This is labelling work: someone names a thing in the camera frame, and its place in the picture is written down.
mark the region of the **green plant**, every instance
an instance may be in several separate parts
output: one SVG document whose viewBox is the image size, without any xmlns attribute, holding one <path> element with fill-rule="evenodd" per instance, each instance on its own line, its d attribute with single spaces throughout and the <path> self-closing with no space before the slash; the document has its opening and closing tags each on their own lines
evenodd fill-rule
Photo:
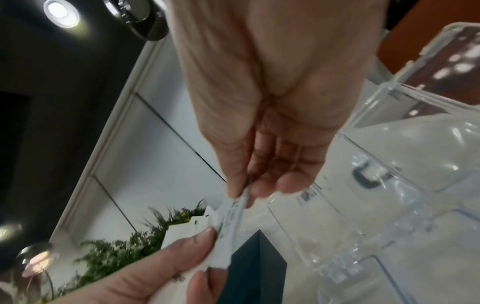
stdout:
<svg viewBox="0 0 480 304">
<path fill-rule="evenodd" d="M 203 215 L 205 209 L 201 208 L 199 204 L 193 210 L 183 208 L 170 211 L 168 219 L 165 219 L 156 209 L 150 208 L 150 211 L 155 216 L 156 223 L 145 220 L 145 225 L 149 227 L 149 230 L 135 232 L 127 241 L 88 240 L 83 242 L 81 246 L 88 248 L 89 251 L 74 263 L 86 263 L 86 272 L 83 275 L 76 273 L 67 285 L 58 289 L 55 296 L 63 296 L 96 282 L 160 250 L 168 226 L 188 223 L 192 216 Z"/>
</svg>

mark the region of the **human hand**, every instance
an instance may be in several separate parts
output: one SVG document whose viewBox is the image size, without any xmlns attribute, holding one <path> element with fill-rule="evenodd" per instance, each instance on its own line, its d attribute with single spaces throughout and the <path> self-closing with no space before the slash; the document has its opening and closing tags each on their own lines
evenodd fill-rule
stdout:
<svg viewBox="0 0 480 304">
<path fill-rule="evenodd" d="M 53 304 L 147 304 L 162 285 L 199 264 L 212 249 L 216 236 L 215 229 L 210 227 L 194 237 L 180 239 L 98 282 L 57 299 Z M 188 285 L 187 304 L 216 303 L 226 281 L 226 270 L 197 272 Z"/>
<path fill-rule="evenodd" d="M 311 185 L 355 106 L 386 0 L 167 0 L 202 134 L 237 197 Z"/>
</svg>

